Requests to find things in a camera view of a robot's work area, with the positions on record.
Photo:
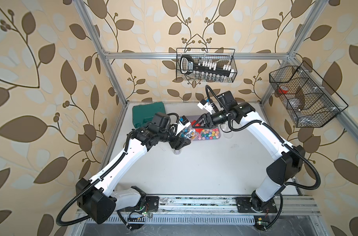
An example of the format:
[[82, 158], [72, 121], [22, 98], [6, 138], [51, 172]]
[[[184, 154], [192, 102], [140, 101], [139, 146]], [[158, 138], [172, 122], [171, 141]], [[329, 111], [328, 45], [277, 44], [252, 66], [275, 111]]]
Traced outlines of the red lid candy jar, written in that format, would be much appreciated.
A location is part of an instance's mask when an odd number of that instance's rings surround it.
[[182, 138], [186, 138], [188, 140], [195, 140], [197, 137], [197, 132], [195, 131], [195, 129], [189, 125], [188, 127], [185, 127], [181, 132], [180, 132], [180, 137]]

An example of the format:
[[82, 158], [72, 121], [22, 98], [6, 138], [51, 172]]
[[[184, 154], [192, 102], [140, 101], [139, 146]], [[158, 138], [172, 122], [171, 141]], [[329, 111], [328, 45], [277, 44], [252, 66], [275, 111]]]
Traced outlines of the small clear sprinkles jar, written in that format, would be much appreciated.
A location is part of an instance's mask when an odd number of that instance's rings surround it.
[[175, 155], [179, 155], [181, 153], [181, 150], [174, 149], [173, 152], [174, 152]]

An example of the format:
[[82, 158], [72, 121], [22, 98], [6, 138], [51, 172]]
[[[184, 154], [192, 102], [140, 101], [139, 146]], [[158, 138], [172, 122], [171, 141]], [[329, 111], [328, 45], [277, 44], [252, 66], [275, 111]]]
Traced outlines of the red jar lid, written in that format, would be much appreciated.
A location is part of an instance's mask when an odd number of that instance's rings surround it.
[[193, 128], [199, 134], [203, 131], [203, 127], [201, 125], [199, 125], [199, 124], [194, 125]]

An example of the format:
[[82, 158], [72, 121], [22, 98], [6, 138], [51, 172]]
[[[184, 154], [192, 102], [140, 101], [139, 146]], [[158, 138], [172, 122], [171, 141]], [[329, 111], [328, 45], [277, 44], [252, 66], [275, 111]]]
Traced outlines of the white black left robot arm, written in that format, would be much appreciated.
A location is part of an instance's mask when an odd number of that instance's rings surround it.
[[[89, 180], [82, 178], [77, 182], [77, 194], [59, 212], [56, 224], [70, 226], [90, 218], [102, 224], [116, 210], [143, 206], [145, 192], [140, 188], [133, 186], [120, 192], [115, 192], [115, 188], [131, 166], [158, 143], [167, 142], [174, 150], [180, 150], [191, 143], [190, 139], [181, 135], [182, 131], [190, 128], [191, 123], [185, 116], [174, 114], [177, 119], [172, 124], [171, 116], [171, 113], [158, 112], [147, 125], [129, 132], [124, 149], [107, 166]], [[86, 216], [63, 221], [64, 214], [73, 204], [77, 204]]]

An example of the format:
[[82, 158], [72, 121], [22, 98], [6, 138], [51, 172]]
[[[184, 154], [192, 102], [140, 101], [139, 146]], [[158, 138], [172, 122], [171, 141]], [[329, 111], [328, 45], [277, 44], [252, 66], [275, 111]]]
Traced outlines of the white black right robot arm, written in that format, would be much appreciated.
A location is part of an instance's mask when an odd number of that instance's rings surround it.
[[[274, 204], [274, 197], [280, 198], [279, 209], [273, 220], [267, 223], [259, 219], [254, 226], [258, 231], [267, 231], [276, 223], [283, 210], [282, 191], [287, 186], [304, 190], [318, 189], [321, 184], [320, 175], [313, 164], [305, 158], [304, 148], [295, 147], [280, 136], [249, 103], [237, 103], [230, 91], [216, 95], [209, 85], [205, 87], [205, 93], [207, 98], [201, 100], [198, 106], [207, 112], [193, 123], [194, 128], [220, 127], [224, 133], [248, 130], [273, 158], [273, 163], [266, 168], [267, 176], [262, 184], [253, 191], [250, 200], [243, 203], [254, 212], [260, 213]], [[290, 181], [299, 173], [302, 166], [307, 166], [313, 172], [316, 181], [313, 185], [306, 186]]]

